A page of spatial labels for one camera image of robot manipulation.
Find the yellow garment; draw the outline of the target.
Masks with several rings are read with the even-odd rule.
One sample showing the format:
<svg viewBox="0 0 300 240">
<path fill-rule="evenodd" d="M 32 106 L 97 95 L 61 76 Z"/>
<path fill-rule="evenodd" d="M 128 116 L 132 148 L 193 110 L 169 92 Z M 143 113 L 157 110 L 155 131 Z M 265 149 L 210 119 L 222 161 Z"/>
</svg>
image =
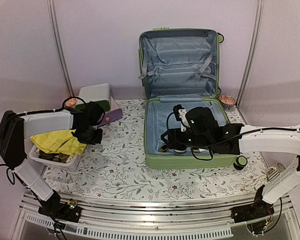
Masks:
<svg viewBox="0 0 300 240">
<path fill-rule="evenodd" d="M 81 155 L 87 145 L 73 136 L 74 130 L 57 130 L 33 135 L 30 140 L 47 154 L 62 153 L 69 156 Z"/>
</svg>

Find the purple drawer box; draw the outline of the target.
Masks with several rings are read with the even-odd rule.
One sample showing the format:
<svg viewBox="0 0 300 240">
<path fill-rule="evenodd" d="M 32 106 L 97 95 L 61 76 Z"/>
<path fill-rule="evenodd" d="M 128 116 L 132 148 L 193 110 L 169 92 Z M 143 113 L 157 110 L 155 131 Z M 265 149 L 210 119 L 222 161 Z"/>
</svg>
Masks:
<svg viewBox="0 0 300 240">
<path fill-rule="evenodd" d="M 123 111 L 121 108 L 116 108 L 114 110 L 107 111 L 104 115 L 102 122 L 99 124 L 99 126 L 103 126 L 103 125 L 118 121 L 118 120 L 122 119 L 122 117 L 123 117 Z"/>
</svg>

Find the yellow black plaid cloth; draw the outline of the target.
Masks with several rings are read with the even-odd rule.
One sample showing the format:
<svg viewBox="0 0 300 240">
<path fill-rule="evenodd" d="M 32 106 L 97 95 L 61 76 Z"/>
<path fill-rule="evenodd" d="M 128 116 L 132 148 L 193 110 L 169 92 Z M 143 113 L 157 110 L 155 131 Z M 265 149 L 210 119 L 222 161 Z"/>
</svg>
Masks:
<svg viewBox="0 0 300 240">
<path fill-rule="evenodd" d="M 40 152 L 39 158 L 47 161 L 62 163 L 62 164 L 68 163 L 71 160 L 71 156 L 63 153 Z"/>
</svg>

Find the white green drawer box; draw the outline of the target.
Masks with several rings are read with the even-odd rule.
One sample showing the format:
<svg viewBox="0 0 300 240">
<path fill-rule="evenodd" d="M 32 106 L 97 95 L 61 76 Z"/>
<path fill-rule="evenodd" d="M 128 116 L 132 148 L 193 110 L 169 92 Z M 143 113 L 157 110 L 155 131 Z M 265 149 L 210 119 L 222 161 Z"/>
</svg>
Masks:
<svg viewBox="0 0 300 240">
<path fill-rule="evenodd" d="M 86 103 L 98 103 L 106 112 L 111 110 L 111 87 L 108 83 L 82 87 L 78 97 Z"/>
</svg>

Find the white perforated plastic basket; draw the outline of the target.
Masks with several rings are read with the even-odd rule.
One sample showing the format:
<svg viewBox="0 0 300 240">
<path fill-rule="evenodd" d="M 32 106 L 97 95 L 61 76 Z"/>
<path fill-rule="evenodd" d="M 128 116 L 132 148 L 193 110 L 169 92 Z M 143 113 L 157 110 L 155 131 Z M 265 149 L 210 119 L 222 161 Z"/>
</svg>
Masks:
<svg viewBox="0 0 300 240">
<path fill-rule="evenodd" d="M 58 167 L 65 170 L 75 170 L 80 162 L 81 155 L 64 155 L 61 153 L 44 153 L 35 145 L 31 148 L 29 158 L 50 167 Z"/>
</svg>

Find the green hard-shell suitcase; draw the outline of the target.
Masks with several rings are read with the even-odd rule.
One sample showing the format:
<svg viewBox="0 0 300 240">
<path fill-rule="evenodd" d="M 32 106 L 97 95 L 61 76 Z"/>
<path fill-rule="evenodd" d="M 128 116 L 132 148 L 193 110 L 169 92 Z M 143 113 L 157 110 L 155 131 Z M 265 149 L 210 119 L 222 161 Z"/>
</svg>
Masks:
<svg viewBox="0 0 300 240">
<path fill-rule="evenodd" d="M 248 163 L 241 153 L 213 154 L 187 148 L 178 154 L 161 140 L 167 128 L 180 128 L 173 107 L 187 111 L 203 107 L 212 111 L 220 126 L 231 124 L 218 101 L 219 51 L 223 36 L 211 29 L 158 29 L 139 36 L 139 78 L 146 94 L 144 153 L 146 165 L 155 170 L 179 170 L 233 166 Z"/>
</svg>

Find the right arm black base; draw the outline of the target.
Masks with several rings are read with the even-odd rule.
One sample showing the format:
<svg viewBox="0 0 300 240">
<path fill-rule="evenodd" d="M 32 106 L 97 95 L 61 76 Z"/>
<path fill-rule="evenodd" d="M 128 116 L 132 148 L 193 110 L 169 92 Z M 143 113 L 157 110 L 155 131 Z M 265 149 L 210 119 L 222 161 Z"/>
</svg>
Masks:
<svg viewBox="0 0 300 240">
<path fill-rule="evenodd" d="M 231 208 L 230 217 L 235 223 L 247 222 L 275 213 L 273 204 L 263 200 L 263 190 L 265 185 L 258 188 L 252 203 Z"/>
</svg>

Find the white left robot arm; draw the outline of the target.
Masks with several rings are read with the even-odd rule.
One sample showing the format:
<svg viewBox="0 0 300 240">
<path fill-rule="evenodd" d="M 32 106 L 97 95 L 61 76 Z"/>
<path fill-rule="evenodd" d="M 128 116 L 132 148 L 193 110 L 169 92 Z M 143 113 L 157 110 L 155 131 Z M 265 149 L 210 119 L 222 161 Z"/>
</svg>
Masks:
<svg viewBox="0 0 300 240">
<path fill-rule="evenodd" d="M 14 174 L 45 202 L 45 209 L 53 216 L 64 213 L 64 205 L 52 198 L 53 189 L 28 161 L 25 139 L 30 139 L 41 151 L 70 156 L 82 153 L 80 145 L 95 145 L 102 141 L 103 131 L 97 126 L 105 110 L 96 102 L 84 104 L 82 109 L 62 106 L 57 109 L 4 112 L 0 121 L 0 159 L 2 166 Z"/>
</svg>

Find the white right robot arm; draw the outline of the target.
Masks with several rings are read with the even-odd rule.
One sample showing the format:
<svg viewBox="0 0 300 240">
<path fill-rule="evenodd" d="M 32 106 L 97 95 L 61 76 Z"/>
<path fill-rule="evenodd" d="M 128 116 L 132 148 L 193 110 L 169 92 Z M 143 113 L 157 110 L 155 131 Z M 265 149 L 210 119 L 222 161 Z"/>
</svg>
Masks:
<svg viewBox="0 0 300 240">
<path fill-rule="evenodd" d="M 180 104 L 171 113 L 179 128 L 167 128 L 160 136 L 169 149 L 207 150 L 210 155 L 236 155 L 248 152 L 289 153 L 296 158 L 274 180 L 260 188 L 261 195 L 249 206 L 252 218 L 259 218 L 281 196 L 300 184 L 300 124 L 287 127 L 262 127 L 228 123 L 220 126 L 208 107 L 186 110 Z"/>
</svg>

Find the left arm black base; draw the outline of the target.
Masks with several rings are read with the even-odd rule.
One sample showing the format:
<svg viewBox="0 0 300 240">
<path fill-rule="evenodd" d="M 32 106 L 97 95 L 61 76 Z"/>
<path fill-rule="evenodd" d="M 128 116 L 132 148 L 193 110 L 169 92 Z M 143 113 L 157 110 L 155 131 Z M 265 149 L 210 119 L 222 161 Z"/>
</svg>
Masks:
<svg viewBox="0 0 300 240">
<path fill-rule="evenodd" d="M 67 222 L 78 223 L 81 217 L 82 208 L 78 202 L 72 198 L 66 202 L 61 202 L 61 196 L 53 192 L 52 196 L 44 201 L 38 198 L 40 207 L 38 213 L 50 217 L 53 220 L 64 220 Z"/>
</svg>

